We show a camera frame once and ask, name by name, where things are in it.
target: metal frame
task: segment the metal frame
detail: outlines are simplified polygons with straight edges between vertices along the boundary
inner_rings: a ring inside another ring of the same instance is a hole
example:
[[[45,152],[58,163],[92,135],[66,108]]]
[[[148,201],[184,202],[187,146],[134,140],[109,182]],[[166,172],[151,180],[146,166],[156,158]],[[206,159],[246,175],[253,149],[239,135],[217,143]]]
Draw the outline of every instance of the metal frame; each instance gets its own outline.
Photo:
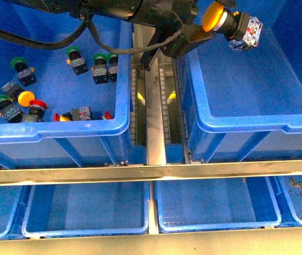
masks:
[[[145,29],[144,41],[152,34]],[[157,59],[145,78],[147,166],[0,170],[0,186],[151,181],[148,234],[0,241],[0,254],[302,254],[302,227],[159,233],[154,181],[302,175],[302,160],[166,165]]]
[[[0,186],[302,175],[302,160],[0,170]]]

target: empty blue bin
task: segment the empty blue bin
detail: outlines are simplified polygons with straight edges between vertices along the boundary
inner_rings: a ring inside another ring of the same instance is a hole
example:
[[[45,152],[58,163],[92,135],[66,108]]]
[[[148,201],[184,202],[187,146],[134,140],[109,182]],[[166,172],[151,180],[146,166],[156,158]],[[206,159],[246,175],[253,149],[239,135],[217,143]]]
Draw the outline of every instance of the empty blue bin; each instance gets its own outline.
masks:
[[[201,24],[212,1],[198,1]],[[264,22],[259,46],[222,35],[177,61],[193,160],[302,158],[302,1],[238,0]]]
[[[144,234],[147,182],[34,186],[22,233],[26,237]]]
[[[21,226],[27,205],[29,187],[0,187],[0,239],[24,238]]]
[[[281,216],[267,177],[156,182],[162,233],[277,226]]]
[[[302,181],[302,175],[271,177],[282,215],[282,227],[302,226],[302,190],[291,185],[291,178]]]
[[[103,43],[131,47],[131,24],[101,16],[93,21]],[[0,1],[0,28],[35,40],[58,41],[80,23],[68,14],[49,14]],[[94,54],[107,54],[88,30],[72,45],[79,46],[89,68],[94,65]],[[43,123],[8,124],[0,117],[0,168],[115,165],[128,159],[132,152],[128,129],[130,56],[119,56],[117,82],[96,85],[91,71],[74,74],[66,62],[66,49],[37,50],[0,40],[0,88],[10,80],[18,82],[10,65],[17,56],[35,68],[37,83],[25,89],[46,102],[49,109]],[[55,113],[81,106],[89,106],[97,120],[53,122]],[[114,119],[98,120],[105,111]]]

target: robotic arm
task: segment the robotic arm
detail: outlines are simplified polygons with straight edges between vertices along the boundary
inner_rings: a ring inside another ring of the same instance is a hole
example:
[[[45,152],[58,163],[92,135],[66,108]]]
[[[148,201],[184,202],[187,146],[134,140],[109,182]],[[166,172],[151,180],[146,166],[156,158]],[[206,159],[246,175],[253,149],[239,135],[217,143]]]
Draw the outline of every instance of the robotic arm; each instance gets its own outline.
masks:
[[[165,56],[179,58],[199,45],[223,34],[234,50],[243,51],[258,45],[263,24],[247,13],[231,13],[236,0],[216,0],[206,10],[202,25],[193,24],[198,14],[198,0],[3,0],[49,13],[69,12],[83,24],[61,42],[36,42],[0,30],[0,38],[29,47],[56,49],[72,43],[87,27],[96,42],[116,54],[144,53],[141,63],[146,70],[160,49]],[[91,21],[102,15],[156,28],[149,47],[112,49],[103,45]]]

